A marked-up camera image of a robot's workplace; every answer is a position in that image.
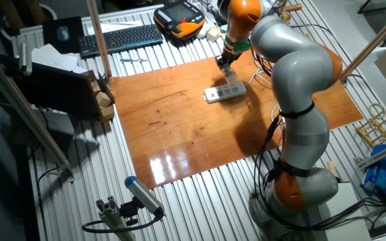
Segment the black cable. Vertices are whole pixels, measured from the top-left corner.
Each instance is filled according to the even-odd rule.
[[[93,229],[93,228],[87,228],[87,226],[104,223],[102,220],[98,220],[98,221],[89,222],[87,224],[83,224],[81,226],[81,229],[83,229],[83,231],[85,231],[85,232],[90,232],[93,234],[110,234],[110,233],[118,233],[118,232],[130,232],[130,231],[140,230],[142,228],[149,227],[159,220],[160,220],[160,218],[155,217],[151,222],[149,222],[147,224],[143,224],[143,225],[139,225],[139,226],[131,227],[131,228],[114,228],[114,229],[106,229],[106,230],[97,230],[97,229]]]
[[[294,25],[294,26],[290,26],[292,28],[295,28],[295,27],[318,27],[320,29],[323,29],[325,31],[327,31],[331,36],[334,37],[333,33],[326,27],[322,27],[321,25],[318,25],[318,24],[303,24],[303,25]]]
[[[39,184],[40,183],[40,180],[41,180],[41,178],[43,178],[47,173],[49,173],[49,172],[51,172],[51,171],[54,171],[54,170],[56,170],[57,168],[59,168],[59,166],[57,166],[57,167],[55,167],[55,168],[53,168],[53,169],[50,169],[50,170],[48,170],[48,171],[46,171],[45,173],[43,173],[41,176],[40,176],[40,178],[38,178],[38,181],[37,181],[37,183]]]
[[[265,151],[265,147],[266,145],[268,144],[269,140],[272,138],[273,136],[273,132],[275,130],[273,129],[276,129],[276,127],[274,126],[275,123],[279,124],[278,120],[276,119],[279,119],[278,117],[275,118],[274,122],[272,122],[271,126],[269,127],[268,129],[268,134],[267,134],[267,137],[266,137],[266,140],[265,140],[265,143],[263,144],[262,148],[260,149],[258,155],[253,158],[254,162],[255,162],[255,170],[254,170],[254,188],[255,188],[255,193],[257,194],[257,186],[259,187],[259,197],[261,198],[261,200],[263,201],[264,203],[264,206],[266,208],[264,208],[264,206],[261,204],[260,200],[258,199],[259,201],[259,204],[261,205],[261,207],[274,219],[276,220],[277,222],[279,222],[280,224],[284,225],[284,226],[287,226],[288,228],[291,228],[291,229],[294,229],[294,230],[300,230],[300,231],[312,231],[312,230],[325,230],[325,229],[329,229],[329,228],[332,228],[332,227],[335,227],[337,225],[340,225],[340,224],[343,224],[345,222],[348,222],[350,220],[355,220],[355,219],[366,219],[366,220],[370,220],[366,217],[354,217],[354,218],[349,218],[349,219],[346,219],[346,220],[341,220],[343,219],[343,217],[355,212],[356,210],[358,210],[359,208],[363,207],[363,206],[373,206],[373,207],[382,207],[382,206],[386,206],[386,203],[384,202],[381,202],[379,200],[375,200],[375,199],[372,199],[372,198],[365,198],[365,199],[362,199],[360,200],[359,202],[353,204],[352,206],[348,207],[347,209],[345,209],[344,211],[342,211],[341,213],[339,214],[336,214],[335,216],[332,216],[322,222],[320,222],[319,224],[315,224],[313,226],[310,226],[310,227],[306,227],[306,226],[299,226],[299,225],[296,225],[296,224],[292,224],[286,220],[284,220],[282,217],[278,216],[272,209],[271,207],[269,206],[269,204],[267,203],[267,199],[265,198],[265,195],[266,195],[266,188],[267,188],[267,184],[270,183],[270,181],[267,180],[267,177],[269,175],[269,172],[263,177],[263,188],[262,188],[262,184],[260,182],[260,177],[258,177],[258,185],[257,185],[257,181],[255,179],[255,172],[256,172],[256,168],[258,166],[258,172],[259,172],[259,175],[260,175],[260,168],[261,168],[261,163],[264,162],[264,151]]]
[[[386,213],[386,209],[383,210],[378,216],[376,216],[375,220],[373,220],[373,225],[372,225],[371,228],[369,229],[369,232],[370,232],[370,231],[373,231],[373,229],[375,229],[376,221],[377,221],[384,213]]]
[[[46,122],[46,128],[48,130],[48,120],[47,120],[47,117],[45,116],[44,112],[38,108],[38,110],[41,112],[41,114],[43,115],[44,117],[44,120]],[[35,155],[34,153],[37,151],[37,149],[41,146],[41,143],[38,143],[37,147],[35,149],[33,149],[31,151],[31,154],[28,156],[27,160],[29,160],[29,158],[32,157],[32,161],[34,162],[34,171],[35,171],[35,179],[37,180],[36,181],[36,186],[37,186],[37,194],[38,194],[38,203],[40,204],[40,212],[41,212],[41,218],[43,220],[43,227],[44,227],[44,235],[46,236],[46,240],[48,241],[48,237],[47,237],[47,227],[46,227],[46,221],[44,219],[44,209],[43,209],[43,203],[42,203],[42,197],[41,197],[41,191],[40,191],[40,179],[44,176],[44,174],[48,173],[49,171],[45,172],[43,175],[41,175],[40,178],[38,178],[38,175],[37,175],[37,164],[36,164],[36,161],[35,161]]]
[[[271,9],[269,9],[269,11],[267,12],[267,15],[266,15],[266,16],[269,16],[270,13],[272,12],[272,10],[275,10],[275,8],[277,9],[277,11],[275,11],[275,12],[276,12],[276,13],[278,14],[278,16],[279,16],[281,13],[279,12],[279,8],[275,7],[275,3],[279,3],[279,2],[281,2],[281,1],[282,1],[282,0],[276,0],[276,1],[274,1],[273,4],[272,4]]]
[[[35,179],[37,180],[38,179],[38,175],[37,175],[37,164],[35,162],[35,155],[32,155],[32,162],[34,163]],[[41,199],[40,185],[38,185],[38,182],[36,182],[36,184],[37,184],[37,193],[38,193],[38,203],[40,205],[41,218],[42,218],[43,227],[44,227],[44,235],[46,236],[46,240],[48,241],[47,227],[46,227],[46,221],[44,219],[44,209],[43,209],[43,203],[42,203],[42,199]]]
[[[37,151],[38,148],[40,148],[40,147],[41,147],[41,143],[38,143],[38,145],[34,149],[31,149],[32,150],[31,154],[29,154],[29,156],[27,156],[26,159],[29,160],[32,157],[32,155],[35,153],[35,151]]]
[[[13,67],[12,65],[8,64],[8,63],[5,63],[3,61],[0,60],[0,64],[2,64],[3,66],[5,66],[6,68],[9,68],[19,74],[23,74],[23,72],[19,69],[19,68],[16,68],[16,67]]]
[[[358,74],[350,74],[350,75],[348,75],[348,77],[349,77],[349,76],[358,77],[358,78],[360,78],[360,79],[366,81],[361,75],[358,75]]]
[[[220,22],[226,21],[226,20],[224,20],[222,17],[220,17],[219,15],[215,14],[214,11],[213,11],[212,9],[210,9],[209,3],[204,2],[203,0],[199,0],[199,2],[200,2],[201,5],[202,5],[203,7],[205,7],[205,9],[208,10],[208,12],[211,13],[211,15],[214,17],[214,20],[215,20],[214,23],[215,23],[215,25],[218,25],[218,24],[217,24],[217,21],[220,21]]]

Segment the black keyboard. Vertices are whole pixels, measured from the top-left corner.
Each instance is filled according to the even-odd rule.
[[[108,54],[161,44],[163,37],[156,24],[131,27],[104,33]],[[97,39],[94,35],[78,38],[82,59],[99,56]]]

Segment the desk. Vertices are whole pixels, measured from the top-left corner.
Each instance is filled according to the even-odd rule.
[[[293,14],[294,23],[313,23],[328,27],[311,1],[302,3],[304,10]],[[139,20],[144,24],[150,24],[157,7],[161,5],[108,13],[101,15],[100,18],[103,23]],[[88,35],[87,28],[91,27],[90,18],[84,17],[82,22],[84,32]],[[342,49],[334,48],[328,41],[325,32],[309,27],[305,28],[304,33],[335,51],[345,63],[350,62]],[[28,43],[31,48],[42,47],[44,39],[41,26],[22,29],[21,34],[13,38],[14,55],[17,55],[17,48],[22,42]],[[213,57],[221,54],[222,48],[222,37],[216,43],[196,39],[180,48],[163,42],[159,46],[110,54],[109,58],[113,76],[122,77]],[[121,58],[147,58],[149,61],[122,63]],[[79,60],[78,63],[80,67],[104,73],[100,57]],[[370,117],[368,105],[372,102],[381,102],[376,93],[360,78],[350,77],[345,88],[367,118]],[[340,178],[352,183],[359,198],[367,197],[360,187],[363,172],[352,163],[352,159],[364,158],[371,151],[355,131],[356,127],[364,123],[364,121],[356,122],[332,130],[326,153],[316,163],[317,167],[327,167],[327,161],[335,161]],[[94,201],[106,199],[108,195],[113,195],[118,203],[132,198],[131,193],[124,188],[125,178],[136,175],[126,144],[126,131],[128,131],[126,128],[121,128],[118,116],[103,125],[81,122],[81,126],[76,130],[76,138],[96,143],[98,149],[90,149],[84,141],[76,142],[73,148],[70,148],[68,157],[75,164],[72,172],[75,178],[73,183],[58,181],[56,175],[45,176],[41,180],[40,191],[44,200],[44,217],[49,240],[57,237],[61,240],[111,239],[112,234],[95,236],[84,233],[81,224],[99,219]],[[277,151],[270,153],[278,156]],[[27,163],[32,180],[35,180],[35,174],[40,176],[56,166],[53,160],[43,158],[42,155],[36,156],[36,159],[40,164],[37,169],[34,169],[31,160]],[[263,173],[266,173],[267,167],[263,167]],[[251,221],[248,212],[247,200],[253,186],[253,170],[251,158],[246,158],[155,188],[153,192],[164,204],[166,217],[163,222],[158,222],[150,228],[134,231],[135,237],[138,240],[153,241],[208,237],[216,240],[265,240],[258,227]],[[34,202],[38,203],[35,186],[35,181],[32,181]],[[39,221],[40,238],[45,240],[40,207],[34,208]],[[142,212],[139,220],[141,223],[150,221],[149,216],[142,215]]]
[[[251,53],[245,52],[232,69],[238,80],[247,83],[257,67]],[[204,89],[222,84],[224,75],[214,58],[112,78],[133,166],[148,188],[259,152],[275,106],[270,86],[258,78],[247,86],[246,95],[207,104]],[[339,82],[315,94],[314,102],[331,129],[363,118]],[[267,149],[281,144],[278,129]]]

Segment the white power strip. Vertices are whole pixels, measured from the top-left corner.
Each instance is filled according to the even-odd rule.
[[[204,91],[204,99],[208,104],[242,96],[247,92],[244,83],[238,81],[235,84],[225,84],[222,86],[207,88]]]

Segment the metal slotted table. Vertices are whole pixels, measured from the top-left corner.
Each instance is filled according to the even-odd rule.
[[[288,5],[301,3],[301,11],[291,12],[291,25],[318,24],[328,28],[321,14],[310,0],[290,0]],[[141,21],[143,24],[153,23],[153,12],[161,6],[146,7],[100,16],[101,22],[113,23],[122,21]],[[89,17],[82,18],[83,28],[88,35],[88,27],[92,27]],[[337,44],[337,41],[321,29],[314,27],[296,28],[332,51],[336,52],[345,68],[352,58]],[[28,43],[32,48],[44,45],[42,27],[36,26],[21,30],[21,34],[13,38],[14,55],[17,46]],[[215,43],[206,39],[188,41],[184,46],[176,48],[167,41],[153,47],[139,48],[109,55],[113,76],[129,76],[142,72],[167,68],[195,60],[221,54],[223,38]],[[120,62],[121,59],[147,59],[147,62]],[[104,74],[100,57],[78,61],[79,66]],[[349,77],[346,91],[365,118],[370,118],[367,108],[374,102],[381,103],[375,92],[362,79]],[[343,181],[350,181],[355,189],[357,199],[367,195],[359,187],[362,171],[353,159],[368,157],[371,148],[357,135],[355,128],[365,120],[352,123],[330,132],[330,143],[326,152],[316,163],[317,167],[328,167],[327,162],[334,161],[338,174]],[[41,240],[117,240],[114,234],[89,234],[83,232],[81,225],[99,220],[95,201],[113,195],[118,204],[129,202],[131,193],[124,186],[124,180],[135,175],[126,140],[123,135],[119,117],[109,123],[94,125],[83,121],[76,129],[75,139],[67,152],[72,164],[75,181],[70,183],[57,170],[56,175],[49,175],[40,181],[43,200],[44,217],[38,203],[37,188],[33,185],[36,201],[36,214]],[[97,146],[94,150],[90,143]],[[279,149],[266,153],[277,157]],[[29,160],[31,178],[36,181],[36,174],[54,168],[56,162],[39,150],[34,155],[34,163]],[[248,198],[253,190],[253,160],[241,159],[221,167],[184,178],[173,183],[154,188],[152,192],[161,200],[165,207],[166,217],[146,229],[134,231],[137,240],[266,240],[253,223],[248,212]],[[263,173],[271,168],[263,167]],[[363,214],[371,211],[363,208]],[[139,223],[145,224],[151,216],[143,210],[139,213]],[[105,228],[102,224],[96,228]]]

